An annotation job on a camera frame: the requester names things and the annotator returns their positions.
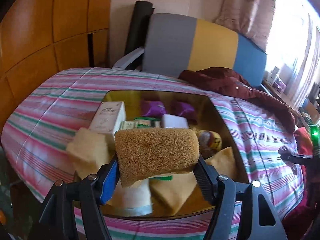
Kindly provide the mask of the white foam bar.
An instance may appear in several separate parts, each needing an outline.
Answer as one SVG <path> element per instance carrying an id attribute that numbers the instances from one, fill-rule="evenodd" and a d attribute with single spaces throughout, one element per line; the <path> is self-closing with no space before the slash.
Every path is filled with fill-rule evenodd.
<path id="1" fill-rule="evenodd" d="M 161 124 L 163 128 L 189 128 L 186 118 L 171 114 L 164 114 Z"/>

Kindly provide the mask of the cracker packet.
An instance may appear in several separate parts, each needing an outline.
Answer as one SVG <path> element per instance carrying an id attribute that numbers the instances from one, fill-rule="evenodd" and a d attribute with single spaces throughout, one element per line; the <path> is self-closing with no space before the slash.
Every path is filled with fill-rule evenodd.
<path id="1" fill-rule="evenodd" d="M 135 118 L 134 121 L 137 128 L 161 128 L 161 120 L 159 118 L 141 116 Z"/>

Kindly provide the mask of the cream sock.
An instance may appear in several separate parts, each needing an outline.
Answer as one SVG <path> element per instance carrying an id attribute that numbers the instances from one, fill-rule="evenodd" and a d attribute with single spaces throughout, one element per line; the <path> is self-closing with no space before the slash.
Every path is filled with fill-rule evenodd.
<path id="1" fill-rule="evenodd" d="M 120 217 L 141 217 L 153 212 L 149 180 L 140 180 L 131 187 L 116 185 L 112 198 L 103 206 L 104 213 Z"/>

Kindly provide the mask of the purple snack packet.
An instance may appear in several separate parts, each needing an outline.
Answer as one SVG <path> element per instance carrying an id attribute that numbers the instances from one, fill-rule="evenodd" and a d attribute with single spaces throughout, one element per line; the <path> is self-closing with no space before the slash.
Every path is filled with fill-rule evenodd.
<path id="1" fill-rule="evenodd" d="M 180 102 L 180 101 L 174 102 L 173 113 L 176 116 L 184 117 L 187 120 L 196 120 L 195 108 L 186 102 Z"/>
<path id="2" fill-rule="evenodd" d="M 161 101 L 146 101 L 140 103 L 141 116 L 161 118 L 167 114 L 164 104 Z"/>

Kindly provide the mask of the green white tea box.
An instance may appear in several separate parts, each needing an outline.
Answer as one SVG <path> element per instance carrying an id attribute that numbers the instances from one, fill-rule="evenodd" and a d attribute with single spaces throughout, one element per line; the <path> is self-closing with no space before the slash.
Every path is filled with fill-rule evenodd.
<path id="1" fill-rule="evenodd" d="M 127 130 L 127 129 L 135 129 L 138 127 L 138 121 L 122 121 L 120 125 L 121 130 Z"/>

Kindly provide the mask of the yellow sock bundle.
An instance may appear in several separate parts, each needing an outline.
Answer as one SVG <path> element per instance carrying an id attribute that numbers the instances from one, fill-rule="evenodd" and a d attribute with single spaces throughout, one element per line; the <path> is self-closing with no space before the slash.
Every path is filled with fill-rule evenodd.
<path id="1" fill-rule="evenodd" d="M 222 139 L 219 133 L 193 128 L 200 146 L 200 154 L 204 159 L 214 156 L 222 149 Z"/>

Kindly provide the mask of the maroon gold gift box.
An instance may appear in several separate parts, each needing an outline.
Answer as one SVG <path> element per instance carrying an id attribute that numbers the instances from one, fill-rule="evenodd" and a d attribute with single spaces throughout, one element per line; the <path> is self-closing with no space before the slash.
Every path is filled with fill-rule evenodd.
<path id="1" fill-rule="evenodd" d="M 192 172 L 199 157 L 219 174 L 248 182 L 229 129 L 203 95 L 110 91 L 67 153 L 76 179 L 119 157 L 119 181 L 101 208 L 107 216 L 174 217 L 210 208 Z"/>

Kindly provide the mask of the yellow sponge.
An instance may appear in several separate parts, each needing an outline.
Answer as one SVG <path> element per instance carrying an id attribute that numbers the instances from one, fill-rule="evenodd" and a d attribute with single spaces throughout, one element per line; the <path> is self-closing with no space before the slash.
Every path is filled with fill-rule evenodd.
<path id="1" fill-rule="evenodd" d="M 238 169 L 231 147 L 224 148 L 214 156 L 206 159 L 206 163 L 212 165 L 218 174 L 223 174 L 235 180 L 238 176 Z"/>
<path id="2" fill-rule="evenodd" d="M 101 166 L 111 160 L 105 136 L 83 127 L 67 144 L 66 151 L 81 179 L 97 173 Z"/>
<path id="3" fill-rule="evenodd" d="M 152 194 L 165 206 L 167 216 L 174 216 L 197 185 L 193 172 L 175 173 L 172 180 L 149 179 Z"/>

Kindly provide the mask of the green rice snack bag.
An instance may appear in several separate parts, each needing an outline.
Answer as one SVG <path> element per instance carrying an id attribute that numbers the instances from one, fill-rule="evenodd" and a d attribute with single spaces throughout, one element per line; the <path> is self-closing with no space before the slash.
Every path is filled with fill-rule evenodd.
<path id="1" fill-rule="evenodd" d="M 155 176 L 155 177 L 150 177 L 152 180 L 161 180 L 161 181 L 170 181 L 172 180 L 172 175 L 169 176 Z"/>

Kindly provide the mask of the maroon puffer jacket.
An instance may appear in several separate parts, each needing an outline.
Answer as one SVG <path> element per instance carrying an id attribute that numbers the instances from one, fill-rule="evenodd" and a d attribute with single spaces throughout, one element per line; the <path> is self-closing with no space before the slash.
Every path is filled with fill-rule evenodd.
<path id="1" fill-rule="evenodd" d="M 287 105 L 250 86 L 247 80 L 232 69 L 210 67 L 198 71 L 184 70 L 178 78 L 202 90 L 242 99 L 257 105 L 274 114 L 287 132 L 295 131 L 295 118 Z"/>

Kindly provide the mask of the wooden desk with clutter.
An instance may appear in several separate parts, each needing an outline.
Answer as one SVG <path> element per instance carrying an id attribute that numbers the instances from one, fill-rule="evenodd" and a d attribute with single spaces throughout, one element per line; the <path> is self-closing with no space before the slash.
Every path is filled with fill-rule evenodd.
<path id="1" fill-rule="evenodd" d="M 263 85 L 267 91 L 280 102 L 287 105 L 296 120 L 297 127 L 309 129 L 319 124 L 318 92 L 308 94 L 308 89 L 299 84 L 300 78 L 288 65 L 284 64 L 278 71 L 274 83 L 270 83 L 274 71 L 265 71 Z"/>

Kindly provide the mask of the large yellow sponge block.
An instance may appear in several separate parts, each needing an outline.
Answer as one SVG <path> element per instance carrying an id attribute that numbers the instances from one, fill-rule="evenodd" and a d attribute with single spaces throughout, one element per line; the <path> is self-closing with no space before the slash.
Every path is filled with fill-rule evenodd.
<path id="1" fill-rule="evenodd" d="M 143 128 L 115 133 L 122 187 L 150 177 L 190 171 L 200 157 L 195 132 L 188 128 Z"/>

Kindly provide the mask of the white medicine box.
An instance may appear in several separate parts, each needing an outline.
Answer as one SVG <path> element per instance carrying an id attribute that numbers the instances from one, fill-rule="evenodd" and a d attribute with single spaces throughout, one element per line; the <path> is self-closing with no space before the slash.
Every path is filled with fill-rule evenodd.
<path id="1" fill-rule="evenodd" d="M 107 145 L 114 148 L 114 134 L 120 130 L 121 123 L 126 120 L 123 101 L 104 101 L 96 111 L 89 129 L 103 134 Z"/>

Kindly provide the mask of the dark red garment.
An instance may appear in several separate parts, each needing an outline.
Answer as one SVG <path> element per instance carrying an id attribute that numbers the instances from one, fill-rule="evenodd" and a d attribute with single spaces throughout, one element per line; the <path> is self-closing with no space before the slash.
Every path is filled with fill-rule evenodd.
<path id="1" fill-rule="evenodd" d="M 288 240 L 300 240 L 310 227 L 315 216 L 315 208 L 307 206 L 307 198 L 302 201 L 282 220 Z"/>

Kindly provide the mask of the red fleece blanket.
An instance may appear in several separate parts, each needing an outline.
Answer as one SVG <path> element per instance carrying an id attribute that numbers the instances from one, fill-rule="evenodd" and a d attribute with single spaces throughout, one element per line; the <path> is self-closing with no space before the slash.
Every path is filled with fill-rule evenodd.
<path id="1" fill-rule="evenodd" d="M 294 132 L 297 143 L 298 153 L 303 155 L 312 155 L 313 144 L 309 132 L 305 127 L 298 128 Z"/>

